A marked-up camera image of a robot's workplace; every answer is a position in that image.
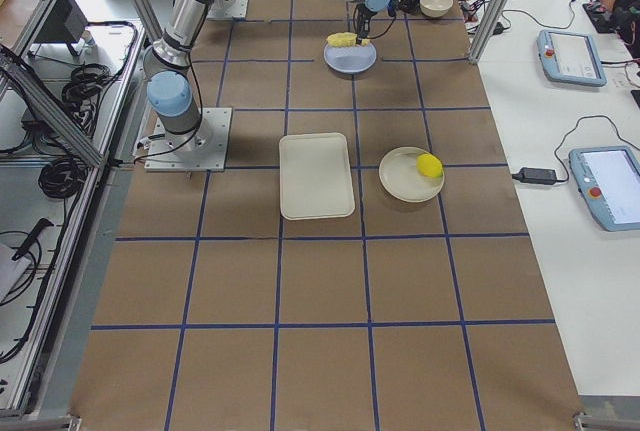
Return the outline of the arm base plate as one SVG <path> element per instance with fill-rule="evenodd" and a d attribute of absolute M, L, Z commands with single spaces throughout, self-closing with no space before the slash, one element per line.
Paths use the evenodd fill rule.
<path fill-rule="evenodd" d="M 232 109 L 203 109 L 203 119 L 199 130 L 191 138 L 166 132 L 160 120 L 156 119 L 154 133 L 159 139 L 150 143 L 150 158 L 145 159 L 144 168 L 149 172 L 223 172 L 227 155 Z"/>
<path fill-rule="evenodd" d="M 214 0 L 208 14 L 207 20 L 244 20 L 248 10 L 249 0 Z"/>

